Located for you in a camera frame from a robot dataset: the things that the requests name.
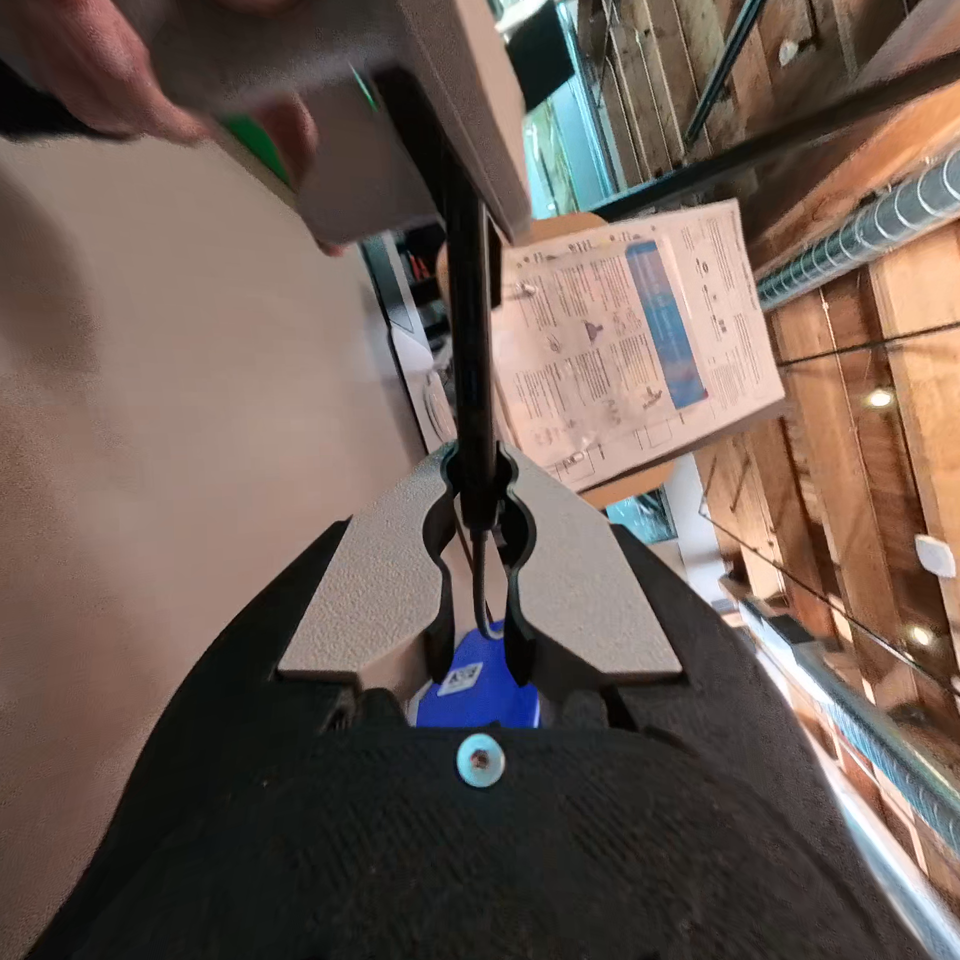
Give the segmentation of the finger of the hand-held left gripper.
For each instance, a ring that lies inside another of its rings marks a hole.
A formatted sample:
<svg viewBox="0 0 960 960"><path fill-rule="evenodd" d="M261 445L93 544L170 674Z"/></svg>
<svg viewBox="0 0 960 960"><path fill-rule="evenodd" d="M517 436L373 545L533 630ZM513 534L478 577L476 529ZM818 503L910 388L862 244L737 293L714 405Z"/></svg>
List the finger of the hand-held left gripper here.
<svg viewBox="0 0 960 960"><path fill-rule="evenodd" d="M298 208L318 241L348 244L437 214L376 81L412 73L401 2L121 2L163 93L196 113L247 114L298 96L318 126Z"/></svg>
<svg viewBox="0 0 960 960"><path fill-rule="evenodd" d="M509 242L532 222L522 90L485 1L397 1L406 65Z"/></svg>

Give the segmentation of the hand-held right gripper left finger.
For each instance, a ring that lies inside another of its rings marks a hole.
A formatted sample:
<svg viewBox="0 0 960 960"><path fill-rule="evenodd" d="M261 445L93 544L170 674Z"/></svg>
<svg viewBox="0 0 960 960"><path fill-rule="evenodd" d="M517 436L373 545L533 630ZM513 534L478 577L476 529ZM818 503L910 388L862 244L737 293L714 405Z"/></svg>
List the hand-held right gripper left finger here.
<svg viewBox="0 0 960 960"><path fill-rule="evenodd" d="M449 442L347 523L277 666L287 679L389 690L407 700L454 654L457 535Z"/></svg>

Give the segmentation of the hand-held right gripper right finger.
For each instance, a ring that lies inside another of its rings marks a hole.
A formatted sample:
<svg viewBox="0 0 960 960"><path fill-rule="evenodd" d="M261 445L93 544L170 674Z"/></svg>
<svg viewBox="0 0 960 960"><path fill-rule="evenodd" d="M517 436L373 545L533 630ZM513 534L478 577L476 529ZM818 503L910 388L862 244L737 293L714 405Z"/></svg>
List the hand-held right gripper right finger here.
<svg viewBox="0 0 960 960"><path fill-rule="evenodd" d="M498 479L503 644L516 682L573 692L680 677L606 516L507 443L499 444Z"/></svg>

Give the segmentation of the green plastic bin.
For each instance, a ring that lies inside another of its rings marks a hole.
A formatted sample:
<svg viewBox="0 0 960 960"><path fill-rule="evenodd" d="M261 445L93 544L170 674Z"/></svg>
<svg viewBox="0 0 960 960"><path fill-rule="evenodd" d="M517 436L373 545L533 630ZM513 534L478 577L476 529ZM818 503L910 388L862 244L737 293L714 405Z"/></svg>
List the green plastic bin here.
<svg viewBox="0 0 960 960"><path fill-rule="evenodd" d="M240 147L284 186L293 186L275 142L258 120L249 114L230 114L219 117L218 121Z"/></svg>

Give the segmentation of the blue plastic bin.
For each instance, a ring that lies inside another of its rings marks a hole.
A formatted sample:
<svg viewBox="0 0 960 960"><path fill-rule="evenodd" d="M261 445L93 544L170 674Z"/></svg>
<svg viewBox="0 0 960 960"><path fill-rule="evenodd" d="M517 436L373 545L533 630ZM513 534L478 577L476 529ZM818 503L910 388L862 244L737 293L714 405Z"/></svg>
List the blue plastic bin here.
<svg viewBox="0 0 960 960"><path fill-rule="evenodd" d="M430 681L408 702L408 722L417 728L535 729L541 723L538 691L519 685L501 640L473 629L460 640L442 681Z"/></svg>

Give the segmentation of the black usb hub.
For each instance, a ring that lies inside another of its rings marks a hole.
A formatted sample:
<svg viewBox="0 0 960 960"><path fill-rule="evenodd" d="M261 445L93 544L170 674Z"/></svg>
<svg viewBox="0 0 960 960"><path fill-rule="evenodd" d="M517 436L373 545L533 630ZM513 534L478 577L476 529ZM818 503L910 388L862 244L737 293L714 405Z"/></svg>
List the black usb hub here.
<svg viewBox="0 0 960 960"><path fill-rule="evenodd" d="M456 152L442 155L452 369L458 429L456 475L462 520L473 539L498 514L491 318L499 304L502 243L486 203Z"/></svg>

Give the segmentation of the person's left hand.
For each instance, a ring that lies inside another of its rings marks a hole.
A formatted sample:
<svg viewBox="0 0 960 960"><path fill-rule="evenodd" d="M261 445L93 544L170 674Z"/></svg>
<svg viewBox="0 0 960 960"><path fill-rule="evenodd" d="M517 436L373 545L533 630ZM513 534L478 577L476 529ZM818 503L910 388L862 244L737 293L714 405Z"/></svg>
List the person's left hand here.
<svg viewBox="0 0 960 960"><path fill-rule="evenodd" d="M74 120L117 141L193 146L212 121L163 92L144 39L115 2L2 2L29 78Z"/></svg>

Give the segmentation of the black panel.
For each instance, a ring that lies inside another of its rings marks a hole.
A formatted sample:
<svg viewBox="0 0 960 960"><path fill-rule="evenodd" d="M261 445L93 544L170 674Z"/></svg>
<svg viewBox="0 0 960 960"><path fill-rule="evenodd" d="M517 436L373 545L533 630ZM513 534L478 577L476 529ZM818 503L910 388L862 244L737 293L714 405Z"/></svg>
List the black panel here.
<svg viewBox="0 0 960 960"><path fill-rule="evenodd" d="M555 2L544 2L513 30L507 52L525 114L533 112L574 76L573 58Z"/></svg>

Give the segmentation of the instruction sheets on stand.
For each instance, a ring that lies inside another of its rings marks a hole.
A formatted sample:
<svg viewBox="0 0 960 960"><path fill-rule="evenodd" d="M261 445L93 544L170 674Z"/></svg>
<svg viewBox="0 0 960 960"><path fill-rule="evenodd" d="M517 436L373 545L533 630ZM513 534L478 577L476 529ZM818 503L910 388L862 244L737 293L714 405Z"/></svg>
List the instruction sheets on stand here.
<svg viewBox="0 0 960 960"><path fill-rule="evenodd" d="M594 212L575 212L534 221L530 237L546 241L566 234L606 227ZM375 283L381 309L390 327L390 346L414 413L420 444L426 453L455 439L452 399L451 328L444 300L447 279L446 234L438 223L386 233L383 248L389 273L378 272ZM674 472L666 464L636 468L584 488L580 496L605 509L648 494L663 486Z"/></svg>

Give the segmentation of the blue header instruction sheet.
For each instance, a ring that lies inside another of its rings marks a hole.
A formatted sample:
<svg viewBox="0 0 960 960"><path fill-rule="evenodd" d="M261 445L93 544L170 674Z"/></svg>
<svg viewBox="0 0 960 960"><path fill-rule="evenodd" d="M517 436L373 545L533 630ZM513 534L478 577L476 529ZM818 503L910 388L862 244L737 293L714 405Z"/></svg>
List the blue header instruction sheet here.
<svg viewBox="0 0 960 960"><path fill-rule="evenodd" d="M491 315L510 437L543 468L709 397L673 246L655 227L509 247Z"/></svg>

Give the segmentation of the black metal post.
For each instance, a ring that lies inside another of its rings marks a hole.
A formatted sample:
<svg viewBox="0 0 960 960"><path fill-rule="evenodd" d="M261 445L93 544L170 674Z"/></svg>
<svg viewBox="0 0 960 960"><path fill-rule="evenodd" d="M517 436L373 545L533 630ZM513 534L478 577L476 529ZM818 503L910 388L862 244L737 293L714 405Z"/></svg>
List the black metal post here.
<svg viewBox="0 0 960 960"><path fill-rule="evenodd" d="M959 51L925 61L879 80L824 108L743 140L708 159L680 166L667 174L610 198L592 213L615 223L641 216L691 194L702 193L745 172L798 150L839 136L847 129L911 104L959 80Z"/></svg>

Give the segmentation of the silver spiral air duct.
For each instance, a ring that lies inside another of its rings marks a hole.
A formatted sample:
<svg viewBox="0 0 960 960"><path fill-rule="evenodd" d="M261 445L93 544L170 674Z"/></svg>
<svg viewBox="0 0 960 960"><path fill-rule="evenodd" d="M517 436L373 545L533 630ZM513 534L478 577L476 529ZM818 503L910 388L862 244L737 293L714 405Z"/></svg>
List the silver spiral air duct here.
<svg viewBox="0 0 960 960"><path fill-rule="evenodd" d="M959 147L862 205L816 243L756 283L763 312L777 309L938 230L959 216Z"/></svg>

